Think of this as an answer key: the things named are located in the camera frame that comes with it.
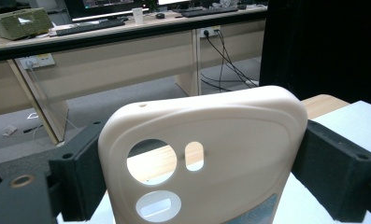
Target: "gray floor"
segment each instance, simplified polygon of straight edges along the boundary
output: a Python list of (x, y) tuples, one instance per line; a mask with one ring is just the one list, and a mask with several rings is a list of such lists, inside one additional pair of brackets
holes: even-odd
[[(260, 58), (238, 62), (235, 66), (244, 75), (252, 79), (259, 79)], [(226, 66), (216, 66), (203, 69), (203, 80), (214, 86), (230, 90), (249, 88), (244, 83), (238, 82), (239, 77)], [(216, 87), (202, 83), (202, 93), (219, 93)], [(106, 119), (117, 109), (134, 102), (172, 99), (186, 97), (187, 95), (175, 83), (173, 77), (161, 78), (145, 83), (136, 84), (112, 91), (99, 92), (88, 96), (68, 100), (69, 114), (65, 132), (65, 142), (68, 142), (84, 127), (95, 121)], [(46, 169), (47, 159), (57, 150), (49, 139), (38, 118), (28, 119), (35, 113), (34, 109), (27, 109), (0, 116), (0, 176), (5, 178), (23, 172), (27, 169)], [(3, 136), (7, 126), (18, 129), (11, 136)]]

